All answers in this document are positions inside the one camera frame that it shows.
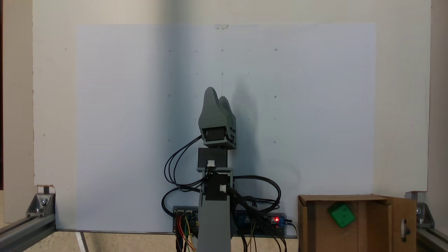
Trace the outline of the grey movable gripper finger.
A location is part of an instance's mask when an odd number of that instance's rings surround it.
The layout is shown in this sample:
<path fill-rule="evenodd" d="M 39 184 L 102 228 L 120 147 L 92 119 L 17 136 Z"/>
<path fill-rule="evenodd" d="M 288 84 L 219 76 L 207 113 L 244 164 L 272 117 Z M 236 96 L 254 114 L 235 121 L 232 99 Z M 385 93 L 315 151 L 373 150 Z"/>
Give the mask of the grey movable gripper finger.
<path fill-rule="evenodd" d="M 224 96 L 219 97 L 213 87 L 204 93 L 198 126 L 201 130 L 228 126 L 228 101 Z"/>

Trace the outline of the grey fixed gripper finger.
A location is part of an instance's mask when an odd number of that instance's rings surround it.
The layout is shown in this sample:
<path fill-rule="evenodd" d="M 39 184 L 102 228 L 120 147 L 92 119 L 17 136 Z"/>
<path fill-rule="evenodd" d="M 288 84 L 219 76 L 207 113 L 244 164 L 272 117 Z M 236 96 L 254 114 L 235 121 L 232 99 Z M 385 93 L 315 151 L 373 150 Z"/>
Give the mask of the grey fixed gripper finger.
<path fill-rule="evenodd" d="M 230 108 L 230 103 L 227 100 L 227 98 L 225 96 L 221 96 L 219 97 L 219 102 L 220 105 L 223 108 L 223 113 L 225 114 L 226 118 L 227 118 L 227 122 L 229 124 L 235 124 L 236 123 L 236 117 L 233 114 L 231 108 Z"/>

